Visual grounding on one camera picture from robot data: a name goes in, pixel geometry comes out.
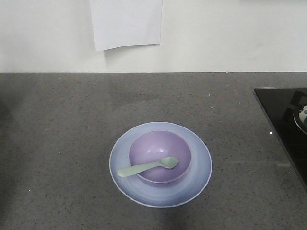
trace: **plate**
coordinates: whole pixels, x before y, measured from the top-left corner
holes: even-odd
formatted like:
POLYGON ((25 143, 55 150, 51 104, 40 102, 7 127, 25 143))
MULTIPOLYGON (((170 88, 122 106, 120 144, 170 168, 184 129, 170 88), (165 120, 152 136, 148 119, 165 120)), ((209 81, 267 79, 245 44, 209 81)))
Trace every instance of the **plate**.
POLYGON ((212 161, 206 145, 189 129, 168 122, 150 122, 128 130, 117 140, 111 151, 109 167, 115 185, 129 199, 148 207, 168 208, 185 204, 204 190, 211 176, 212 161), (118 176, 118 169, 130 166, 132 143, 139 136, 155 130, 173 132, 187 142, 192 161, 186 175, 178 183, 166 187, 146 184, 137 175, 118 176))

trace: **white paper sheet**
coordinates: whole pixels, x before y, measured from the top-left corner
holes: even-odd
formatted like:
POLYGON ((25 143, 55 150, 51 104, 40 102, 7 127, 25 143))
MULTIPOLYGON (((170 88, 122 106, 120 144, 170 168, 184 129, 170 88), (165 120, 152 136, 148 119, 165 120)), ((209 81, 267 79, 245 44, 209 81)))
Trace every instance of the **white paper sheet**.
POLYGON ((97 51, 159 44, 162 0, 90 0, 97 51))

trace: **bowl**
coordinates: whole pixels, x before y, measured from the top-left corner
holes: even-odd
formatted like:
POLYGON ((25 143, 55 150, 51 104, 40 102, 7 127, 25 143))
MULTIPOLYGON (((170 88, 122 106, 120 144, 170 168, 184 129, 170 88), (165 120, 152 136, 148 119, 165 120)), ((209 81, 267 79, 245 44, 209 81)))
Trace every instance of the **bowl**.
POLYGON ((191 150, 179 135, 166 130, 155 130, 139 136, 131 145, 131 165, 159 161, 163 157, 176 157, 178 165, 173 169, 155 167, 138 174, 152 185, 166 184, 183 177, 191 164, 191 150))

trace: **black glass stovetop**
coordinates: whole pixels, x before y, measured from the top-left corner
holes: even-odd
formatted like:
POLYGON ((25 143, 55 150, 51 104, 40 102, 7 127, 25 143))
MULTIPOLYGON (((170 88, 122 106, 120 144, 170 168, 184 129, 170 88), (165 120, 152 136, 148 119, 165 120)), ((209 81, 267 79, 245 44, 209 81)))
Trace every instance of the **black glass stovetop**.
POLYGON ((295 123, 294 112, 307 88, 254 89, 265 112, 283 142, 290 158, 307 186, 307 134, 295 123))

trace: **green spoon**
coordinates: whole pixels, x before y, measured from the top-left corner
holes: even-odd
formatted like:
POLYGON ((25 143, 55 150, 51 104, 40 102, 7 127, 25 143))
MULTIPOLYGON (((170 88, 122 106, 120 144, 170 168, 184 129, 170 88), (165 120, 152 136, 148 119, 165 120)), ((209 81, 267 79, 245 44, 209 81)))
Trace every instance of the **green spoon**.
POLYGON ((132 176, 157 166, 162 166, 167 169, 172 169, 175 168, 177 164, 178 164, 178 159, 176 157, 164 157, 157 162, 133 165, 118 169, 117 174, 121 177, 132 176))

